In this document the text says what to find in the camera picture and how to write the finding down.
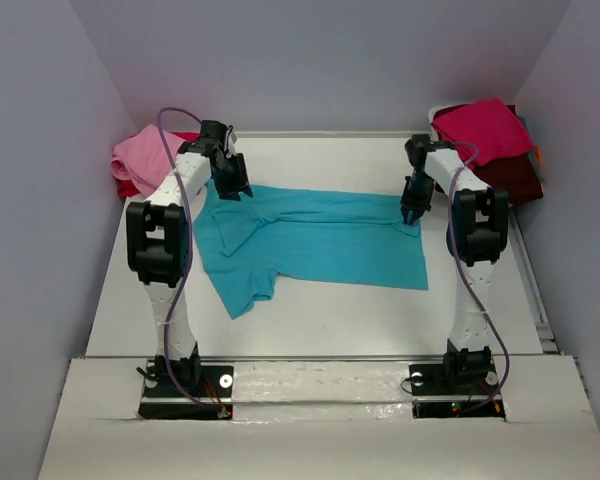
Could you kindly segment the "turquoise t shirt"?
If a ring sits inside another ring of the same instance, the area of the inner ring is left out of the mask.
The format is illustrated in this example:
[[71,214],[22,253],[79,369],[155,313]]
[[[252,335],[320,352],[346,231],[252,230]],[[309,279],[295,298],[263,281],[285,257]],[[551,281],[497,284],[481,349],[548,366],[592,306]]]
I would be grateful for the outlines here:
[[404,223],[394,195],[256,185],[223,200],[207,188],[193,235],[231,318],[272,299],[278,277],[425,290],[419,224]]

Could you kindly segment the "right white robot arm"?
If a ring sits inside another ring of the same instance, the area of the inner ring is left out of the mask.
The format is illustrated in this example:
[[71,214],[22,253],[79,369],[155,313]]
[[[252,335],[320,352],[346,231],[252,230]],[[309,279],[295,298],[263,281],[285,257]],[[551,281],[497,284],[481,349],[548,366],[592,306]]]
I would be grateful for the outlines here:
[[446,352],[439,364],[411,369],[413,393],[463,395],[493,372],[486,303],[492,272],[508,243],[508,193],[479,179],[451,142],[417,134],[405,151],[413,171],[405,178],[403,221],[419,221],[431,209],[434,188],[441,188],[448,198],[446,245],[458,274]]

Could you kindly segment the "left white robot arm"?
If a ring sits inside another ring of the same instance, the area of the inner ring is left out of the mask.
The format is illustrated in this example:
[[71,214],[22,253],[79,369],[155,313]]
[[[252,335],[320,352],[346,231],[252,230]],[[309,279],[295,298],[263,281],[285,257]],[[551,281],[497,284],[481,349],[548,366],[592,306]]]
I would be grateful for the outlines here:
[[149,125],[117,145],[111,161],[114,176],[144,197],[128,204],[125,219],[128,265],[149,296],[158,335],[145,374],[176,390],[193,391],[202,375],[183,292],[192,263],[190,202],[207,183],[222,200],[252,193],[234,140],[232,128],[215,120],[202,121],[192,140]]

